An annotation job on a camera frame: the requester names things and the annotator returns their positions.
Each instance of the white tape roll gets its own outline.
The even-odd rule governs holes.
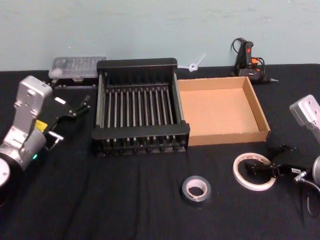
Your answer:
[[[233,175],[235,177],[235,179],[237,180],[238,183],[240,183],[242,186],[244,186],[246,189],[250,189],[252,191],[265,191],[269,188],[272,187],[272,185],[275,183],[276,179],[274,177],[272,177],[268,182],[263,183],[263,184],[254,184],[251,182],[248,182],[247,180],[244,179],[244,177],[239,173],[239,163],[242,162],[243,160],[247,160],[247,159],[254,159],[257,160],[265,165],[270,164],[270,160],[267,159],[266,157],[257,154],[257,153],[252,153],[252,152],[248,152],[248,153],[244,153],[241,154],[240,156],[238,156],[233,163]]]

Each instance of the cardboard box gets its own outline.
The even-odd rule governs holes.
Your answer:
[[[267,140],[270,128],[249,78],[180,79],[178,86],[189,146]]]

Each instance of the roll of tape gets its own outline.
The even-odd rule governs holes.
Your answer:
[[[190,192],[191,188],[202,190],[201,195],[195,195]],[[202,206],[211,194],[209,182],[201,176],[190,176],[182,184],[182,196],[184,200],[192,206]]]
[[[233,175],[235,177],[235,179],[237,180],[238,183],[240,183],[243,187],[245,187],[246,189],[250,189],[252,191],[265,191],[269,188],[272,187],[272,185],[275,183],[276,179],[274,177],[272,177],[268,182],[263,183],[263,184],[254,184],[251,182],[248,182],[247,180],[244,179],[244,177],[239,173],[239,163],[241,163],[244,160],[247,159],[254,159],[257,160],[265,165],[270,164],[270,160],[267,159],[266,157],[257,154],[257,153],[252,153],[252,152],[248,152],[248,153],[244,153],[241,154],[240,156],[238,156],[233,163]]]

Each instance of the dish rack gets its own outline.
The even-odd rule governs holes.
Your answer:
[[[182,152],[184,120],[174,58],[101,60],[94,149],[98,156]]]

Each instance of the black table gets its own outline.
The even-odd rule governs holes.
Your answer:
[[[95,108],[62,127],[65,140],[40,154],[24,174],[13,201],[1,211],[0,239],[319,239],[320,220],[306,210],[306,188],[289,177],[267,191],[237,183],[235,158],[247,152],[270,154],[267,146],[288,144],[318,156],[312,133],[300,127],[289,105],[312,94],[320,101],[320,65],[269,65],[279,83],[255,85],[271,135],[266,142],[189,147],[188,152],[96,158],[90,133]],[[230,67],[179,70],[178,78],[226,77]],[[17,86],[27,75],[48,79],[47,71],[0,73],[0,139],[14,117]],[[97,89],[58,88],[54,94],[77,104],[86,94],[96,105]],[[191,207],[180,187],[192,175],[211,184],[211,198]],[[320,210],[314,202],[313,210]]]

